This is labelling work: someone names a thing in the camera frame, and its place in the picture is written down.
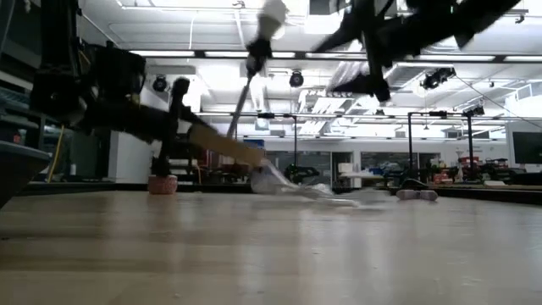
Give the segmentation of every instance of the wooden plank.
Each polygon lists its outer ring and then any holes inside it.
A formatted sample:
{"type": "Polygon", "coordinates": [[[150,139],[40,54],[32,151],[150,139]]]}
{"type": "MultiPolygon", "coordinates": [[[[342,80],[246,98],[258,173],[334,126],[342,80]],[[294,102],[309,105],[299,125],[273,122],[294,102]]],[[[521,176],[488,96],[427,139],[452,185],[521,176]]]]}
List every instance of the wooden plank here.
{"type": "Polygon", "coordinates": [[[216,131],[202,125],[193,125],[191,127],[189,141],[254,167],[260,166],[265,155],[262,149],[249,147],[245,143],[221,136],[216,131]]]}

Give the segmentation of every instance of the plastic sheet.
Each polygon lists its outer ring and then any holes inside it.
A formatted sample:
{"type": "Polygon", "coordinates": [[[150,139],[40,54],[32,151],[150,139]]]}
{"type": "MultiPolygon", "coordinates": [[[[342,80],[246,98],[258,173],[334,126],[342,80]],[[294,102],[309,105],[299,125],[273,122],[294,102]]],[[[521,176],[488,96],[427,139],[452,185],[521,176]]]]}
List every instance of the plastic sheet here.
{"type": "Polygon", "coordinates": [[[361,190],[335,195],[329,186],[298,186],[287,180],[268,160],[255,169],[251,176],[251,188],[257,194],[276,196],[300,196],[316,202],[335,206],[362,207],[367,204],[383,202],[387,198],[385,191],[361,190]]]}

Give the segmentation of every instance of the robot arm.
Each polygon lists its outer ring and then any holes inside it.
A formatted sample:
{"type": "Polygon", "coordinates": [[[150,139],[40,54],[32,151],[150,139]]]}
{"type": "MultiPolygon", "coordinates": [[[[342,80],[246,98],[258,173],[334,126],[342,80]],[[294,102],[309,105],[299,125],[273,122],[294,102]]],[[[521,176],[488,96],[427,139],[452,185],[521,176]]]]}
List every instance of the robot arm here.
{"type": "Polygon", "coordinates": [[[340,28],[314,48],[325,52],[355,39],[365,47],[370,74],[337,84],[334,91],[376,95],[386,102],[390,90],[382,76],[383,66],[389,68],[394,60],[417,56],[423,48],[451,36],[464,47],[520,0],[464,0],[459,4],[457,0],[406,0],[412,15],[384,19],[391,1],[383,11],[375,12],[373,0],[352,0],[340,28]]]}
{"type": "Polygon", "coordinates": [[[146,78],[146,60],[134,53],[107,46],[86,45],[77,37],[77,0],[41,2],[41,65],[34,79],[30,107],[66,125],[85,130],[106,128],[161,141],[153,171],[169,174],[168,155],[183,119],[205,125],[182,103],[190,82],[179,78],[171,92],[168,112],[140,103],[146,78]]]}

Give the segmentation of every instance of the yellow cable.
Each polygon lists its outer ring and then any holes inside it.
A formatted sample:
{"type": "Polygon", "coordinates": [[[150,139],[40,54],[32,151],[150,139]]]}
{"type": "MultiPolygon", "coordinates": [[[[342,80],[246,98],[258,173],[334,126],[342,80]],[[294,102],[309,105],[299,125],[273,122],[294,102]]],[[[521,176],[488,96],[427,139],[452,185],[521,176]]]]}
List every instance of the yellow cable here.
{"type": "Polygon", "coordinates": [[[200,167],[198,165],[196,165],[196,168],[197,168],[197,179],[199,180],[200,185],[201,185],[202,184],[202,171],[200,170],[200,167]]]}
{"type": "Polygon", "coordinates": [[[79,51],[79,56],[81,56],[85,61],[86,64],[91,64],[91,61],[88,59],[88,57],[83,53],[83,51],[79,51]]]}
{"type": "Polygon", "coordinates": [[[54,170],[57,167],[58,154],[60,153],[60,145],[62,144],[63,135],[64,135],[64,125],[62,125],[62,129],[60,130],[60,136],[58,137],[58,141],[57,141],[57,151],[54,153],[53,165],[51,165],[51,170],[49,171],[49,177],[47,178],[47,183],[51,183],[54,170]]]}

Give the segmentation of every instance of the wooden floor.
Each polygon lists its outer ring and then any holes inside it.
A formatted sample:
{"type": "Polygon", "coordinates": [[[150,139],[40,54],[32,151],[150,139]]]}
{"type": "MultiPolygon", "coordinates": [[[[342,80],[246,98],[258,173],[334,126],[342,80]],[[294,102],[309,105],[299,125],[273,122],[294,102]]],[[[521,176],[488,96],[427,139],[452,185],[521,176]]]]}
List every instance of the wooden floor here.
{"type": "Polygon", "coordinates": [[[109,192],[0,211],[0,304],[542,304],[542,208],[109,192]]]}

